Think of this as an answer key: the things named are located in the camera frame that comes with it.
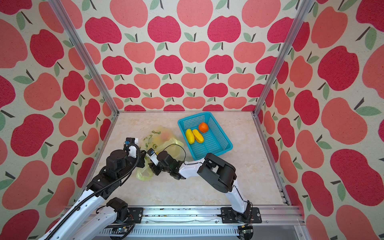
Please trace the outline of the yellow plastic bag with fruit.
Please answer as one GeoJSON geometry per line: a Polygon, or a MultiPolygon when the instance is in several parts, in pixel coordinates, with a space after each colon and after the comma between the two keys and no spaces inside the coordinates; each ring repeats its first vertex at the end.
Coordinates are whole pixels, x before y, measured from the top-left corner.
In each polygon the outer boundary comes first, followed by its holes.
{"type": "MultiPolygon", "coordinates": [[[[186,154],[182,147],[184,144],[179,141],[173,131],[169,128],[164,128],[162,126],[157,126],[155,129],[148,132],[143,138],[139,140],[139,147],[141,150],[152,148],[157,154],[163,151],[165,148],[166,151],[176,160],[182,161],[186,154]]],[[[155,174],[150,169],[150,158],[146,155],[145,157],[145,167],[137,168],[136,178],[141,181],[149,181],[155,174]]]]}

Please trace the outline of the yellow lemon fruit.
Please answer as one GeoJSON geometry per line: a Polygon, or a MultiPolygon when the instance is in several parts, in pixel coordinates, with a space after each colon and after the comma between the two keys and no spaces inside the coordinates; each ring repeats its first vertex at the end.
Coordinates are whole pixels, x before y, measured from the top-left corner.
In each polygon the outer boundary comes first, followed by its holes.
{"type": "Polygon", "coordinates": [[[187,138],[187,142],[190,145],[195,143],[195,136],[194,136],[194,133],[193,133],[193,131],[191,129],[187,129],[185,135],[186,135],[186,138],[187,138]]]}

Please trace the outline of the yellow banana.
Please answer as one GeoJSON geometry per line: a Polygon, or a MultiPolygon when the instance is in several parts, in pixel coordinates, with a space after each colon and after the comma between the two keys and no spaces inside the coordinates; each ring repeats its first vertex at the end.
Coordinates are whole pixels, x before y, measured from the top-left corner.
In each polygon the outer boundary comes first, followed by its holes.
{"type": "Polygon", "coordinates": [[[205,141],[203,135],[199,132],[199,130],[194,129],[192,132],[196,142],[198,142],[199,144],[202,144],[205,141]]]}

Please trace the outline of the turquoise plastic basket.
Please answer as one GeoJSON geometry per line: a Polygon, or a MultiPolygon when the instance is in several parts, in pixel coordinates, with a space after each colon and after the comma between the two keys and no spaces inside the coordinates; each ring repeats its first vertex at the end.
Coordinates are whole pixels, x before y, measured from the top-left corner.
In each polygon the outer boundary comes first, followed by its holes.
{"type": "Polygon", "coordinates": [[[198,130],[199,125],[205,123],[208,125],[208,131],[203,133],[203,143],[187,144],[191,156],[194,160],[200,160],[208,153],[216,156],[223,155],[233,149],[233,144],[210,112],[203,112],[178,120],[178,126],[185,140],[187,140],[186,131],[198,130]]]}

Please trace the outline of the orange fruit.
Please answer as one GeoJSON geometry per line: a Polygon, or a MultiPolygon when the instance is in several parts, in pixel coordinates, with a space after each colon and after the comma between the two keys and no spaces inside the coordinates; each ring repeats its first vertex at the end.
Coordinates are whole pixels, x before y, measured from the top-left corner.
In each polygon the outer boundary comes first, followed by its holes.
{"type": "Polygon", "coordinates": [[[206,132],[209,131],[209,126],[208,126],[208,124],[206,124],[206,123],[201,123],[201,124],[199,125],[198,129],[199,129],[199,131],[200,131],[201,133],[206,133],[206,132]]]}

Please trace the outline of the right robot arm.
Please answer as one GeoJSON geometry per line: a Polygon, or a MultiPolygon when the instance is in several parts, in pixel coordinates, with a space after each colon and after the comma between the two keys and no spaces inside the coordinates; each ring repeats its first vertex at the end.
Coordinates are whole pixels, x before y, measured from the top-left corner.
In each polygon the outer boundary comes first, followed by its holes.
{"type": "Polygon", "coordinates": [[[152,172],[159,175],[167,172],[176,180],[201,177],[215,190],[224,193],[232,206],[232,216],[239,223],[250,223],[252,204],[241,193],[237,182],[236,168],[218,156],[208,153],[203,159],[193,162],[177,161],[167,151],[158,154],[149,149],[147,156],[152,172]]]}

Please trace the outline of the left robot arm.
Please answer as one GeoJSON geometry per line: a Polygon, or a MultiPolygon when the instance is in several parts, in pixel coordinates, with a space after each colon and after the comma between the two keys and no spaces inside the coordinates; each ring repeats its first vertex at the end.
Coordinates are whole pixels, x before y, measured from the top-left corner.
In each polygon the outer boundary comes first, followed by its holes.
{"type": "Polygon", "coordinates": [[[144,167],[145,155],[146,151],[134,146],[113,151],[107,165],[87,185],[76,204],[41,238],[91,240],[106,228],[121,228],[126,236],[141,220],[141,212],[131,214],[125,201],[109,200],[109,196],[129,178],[135,167],[144,167]]]}

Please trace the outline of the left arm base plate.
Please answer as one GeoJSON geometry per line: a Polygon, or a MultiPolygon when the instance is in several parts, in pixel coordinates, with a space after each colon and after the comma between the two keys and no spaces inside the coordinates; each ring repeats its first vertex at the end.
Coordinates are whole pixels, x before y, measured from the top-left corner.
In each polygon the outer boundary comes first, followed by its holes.
{"type": "Polygon", "coordinates": [[[117,208],[106,206],[98,212],[97,217],[108,224],[140,224],[143,216],[143,208],[117,208]]]}

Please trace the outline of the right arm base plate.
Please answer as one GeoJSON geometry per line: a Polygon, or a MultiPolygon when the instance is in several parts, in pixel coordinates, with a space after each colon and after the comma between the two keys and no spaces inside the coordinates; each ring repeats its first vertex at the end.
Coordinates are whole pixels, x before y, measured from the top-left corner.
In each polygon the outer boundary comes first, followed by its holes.
{"type": "Polygon", "coordinates": [[[218,217],[221,217],[223,224],[261,224],[263,222],[259,208],[248,208],[244,213],[238,213],[230,207],[222,207],[218,217]]]}

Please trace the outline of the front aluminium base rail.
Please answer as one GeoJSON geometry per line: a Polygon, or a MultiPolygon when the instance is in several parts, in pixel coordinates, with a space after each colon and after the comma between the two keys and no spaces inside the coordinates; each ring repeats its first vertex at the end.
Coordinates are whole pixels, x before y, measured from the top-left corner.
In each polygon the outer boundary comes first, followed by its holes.
{"type": "Polygon", "coordinates": [[[123,230],[106,228],[96,237],[182,238],[238,237],[241,240],[261,239],[262,235],[279,236],[283,231],[294,239],[309,240],[309,232],[299,209],[293,206],[259,206],[261,224],[223,224],[221,206],[146,206],[140,224],[124,236],[123,230]]]}

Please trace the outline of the left aluminium frame post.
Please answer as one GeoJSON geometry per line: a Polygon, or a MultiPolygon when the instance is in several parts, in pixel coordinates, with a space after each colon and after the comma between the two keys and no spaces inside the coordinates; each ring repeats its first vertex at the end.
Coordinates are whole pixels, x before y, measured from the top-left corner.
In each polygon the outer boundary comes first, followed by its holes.
{"type": "Polygon", "coordinates": [[[105,99],[106,103],[110,107],[112,114],[114,116],[118,116],[119,110],[117,108],[117,105],[113,100],[113,97],[111,96],[103,78],[98,72],[94,64],[94,61],[92,60],[91,55],[89,54],[87,48],[85,47],[84,43],[79,37],[75,26],[73,25],[69,15],[67,14],[64,8],[64,5],[61,3],[61,1],[55,1],[55,0],[49,1],[49,3],[53,11],[55,12],[55,15],[57,16],[58,20],[62,24],[64,30],[66,31],[67,35],[69,36],[69,39],[72,41],[74,47],[76,48],[89,74],[93,77],[95,84],[99,88],[103,98],[105,99]]]}

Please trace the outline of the aluminium frame post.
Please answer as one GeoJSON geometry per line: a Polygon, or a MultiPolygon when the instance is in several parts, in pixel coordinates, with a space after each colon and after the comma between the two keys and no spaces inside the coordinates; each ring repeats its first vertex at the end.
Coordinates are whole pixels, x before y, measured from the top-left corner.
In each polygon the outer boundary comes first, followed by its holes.
{"type": "Polygon", "coordinates": [[[315,1],[313,0],[307,0],[307,1],[301,1],[301,5],[298,9],[298,12],[296,14],[296,17],[294,18],[294,21],[292,23],[292,26],[288,32],[288,35],[286,37],[286,40],[284,41],[284,44],[282,45],[281,50],[279,51],[279,55],[277,57],[277,60],[275,61],[274,67],[267,78],[266,84],[264,86],[264,89],[262,91],[261,96],[258,99],[257,105],[255,107],[255,110],[253,111],[252,116],[256,117],[261,110],[263,104],[265,103],[265,100],[268,96],[269,91],[272,88],[272,85],[274,81],[277,79],[277,74],[279,73],[286,56],[289,54],[290,50],[293,50],[293,42],[296,39],[300,28],[306,19],[308,15],[308,11],[310,10],[312,4],[315,1]]]}
{"type": "Polygon", "coordinates": [[[64,8],[64,5],[61,3],[61,1],[55,1],[55,0],[49,1],[49,3],[53,11],[55,12],[55,15],[57,16],[58,20],[62,24],[64,30],[66,31],[67,35],[69,36],[69,39],[72,41],[74,47],[76,48],[89,74],[93,77],[95,84],[99,88],[103,98],[105,99],[106,103],[110,107],[112,114],[114,116],[118,116],[119,110],[117,108],[117,105],[113,100],[113,97],[111,96],[103,78],[98,72],[94,64],[94,61],[92,60],[91,55],[89,54],[87,48],[85,47],[84,43],[79,37],[75,26],[73,25],[69,15],[67,14],[64,8]]]}

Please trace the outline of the right aluminium frame post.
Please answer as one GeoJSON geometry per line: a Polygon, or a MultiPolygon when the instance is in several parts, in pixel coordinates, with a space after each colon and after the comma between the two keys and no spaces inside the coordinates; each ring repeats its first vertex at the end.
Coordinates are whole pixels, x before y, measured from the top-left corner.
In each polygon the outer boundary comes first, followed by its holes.
{"type": "Polygon", "coordinates": [[[255,110],[253,111],[252,116],[256,117],[261,110],[263,104],[265,103],[265,100],[268,96],[269,91],[272,88],[272,85],[274,81],[277,79],[277,74],[279,73],[286,56],[289,54],[290,50],[293,50],[293,42],[296,39],[300,28],[306,19],[308,15],[308,11],[310,10],[312,4],[315,1],[313,0],[307,0],[307,1],[301,1],[301,5],[298,9],[298,12],[296,14],[296,17],[294,18],[294,21],[292,23],[292,26],[288,32],[288,35],[286,37],[286,40],[284,41],[284,44],[282,45],[281,50],[279,51],[279,55],[277,57],[277,60],[275,61],[274,67],[267,78],[266,84],[264,86],[264,89],[262,91],[261,96],[258,99],[257,105],[255,107],[255,110]]]}

